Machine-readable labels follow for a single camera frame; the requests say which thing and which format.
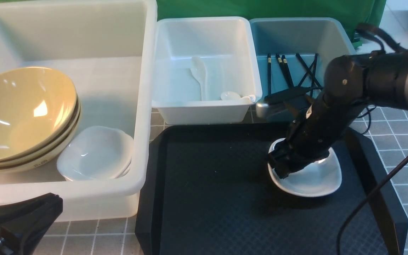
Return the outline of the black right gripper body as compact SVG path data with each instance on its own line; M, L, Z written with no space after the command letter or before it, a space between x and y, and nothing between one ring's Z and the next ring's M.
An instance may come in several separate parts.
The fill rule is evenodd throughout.
M311 163L327 158L329 149L343 137L363 110L363 100L317 97L306 111L299 112L285 139L269 153L269 165L279 178L284 179Z

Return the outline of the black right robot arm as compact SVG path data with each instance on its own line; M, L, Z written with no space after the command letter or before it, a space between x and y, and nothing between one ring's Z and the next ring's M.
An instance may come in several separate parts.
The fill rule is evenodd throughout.
M327 158L332 145L367 106L408 111L408 49L372 24L359 23L356 32L378 43L380 50L330 61L317 98L308 95L312 87L287 90L284 102L303 96L310 106L298 110L285 104L294 121L285 139L274 146L267 158L279 178Z

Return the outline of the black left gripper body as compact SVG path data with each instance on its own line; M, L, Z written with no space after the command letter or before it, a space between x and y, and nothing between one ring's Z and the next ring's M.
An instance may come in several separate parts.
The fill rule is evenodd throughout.
M52 193L0 205L0 255L32 255L63 212L63 199Z

